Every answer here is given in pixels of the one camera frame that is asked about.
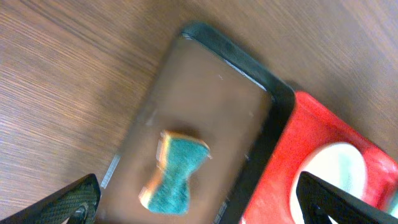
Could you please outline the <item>white plate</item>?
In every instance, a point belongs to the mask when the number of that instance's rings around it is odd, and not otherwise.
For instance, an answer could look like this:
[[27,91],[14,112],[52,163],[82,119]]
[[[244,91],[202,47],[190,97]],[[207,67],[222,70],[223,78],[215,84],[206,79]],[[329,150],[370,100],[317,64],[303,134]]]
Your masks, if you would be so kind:
[[303,171],[323,179],[358,199],[363,197],[367,168],[359,150],[347,142],[336,142],[319,147],[305,158],[294,176],[289,205],[290,214],[295,223],[304,223],[296,194],[299,175]]

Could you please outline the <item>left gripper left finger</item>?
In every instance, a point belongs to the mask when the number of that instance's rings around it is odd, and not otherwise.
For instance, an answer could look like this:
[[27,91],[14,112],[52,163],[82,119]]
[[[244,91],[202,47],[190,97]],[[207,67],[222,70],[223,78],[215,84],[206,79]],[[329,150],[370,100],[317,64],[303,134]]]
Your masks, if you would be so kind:
[[100,198],[98,180],[88,174],[1,223],[93,223]]

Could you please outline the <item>green yellow sponge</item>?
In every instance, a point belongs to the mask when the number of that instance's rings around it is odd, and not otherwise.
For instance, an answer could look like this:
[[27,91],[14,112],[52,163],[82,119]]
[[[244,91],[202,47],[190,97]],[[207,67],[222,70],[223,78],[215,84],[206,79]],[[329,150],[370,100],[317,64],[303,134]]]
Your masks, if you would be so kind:
[[154,175],[139,194],[141,205],[152,213],[186,214],[190,206],[190,176],[209,157],[210,149],[201,139],[162,131]]

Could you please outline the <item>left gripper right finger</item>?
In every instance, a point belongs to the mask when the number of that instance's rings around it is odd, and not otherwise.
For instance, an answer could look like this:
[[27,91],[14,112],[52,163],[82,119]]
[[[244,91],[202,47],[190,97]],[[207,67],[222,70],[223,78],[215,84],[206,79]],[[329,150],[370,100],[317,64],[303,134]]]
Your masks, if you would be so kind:
[[301,172],[296,195],[305,224],[397,224],[397,218],[376,209],[309,172]]

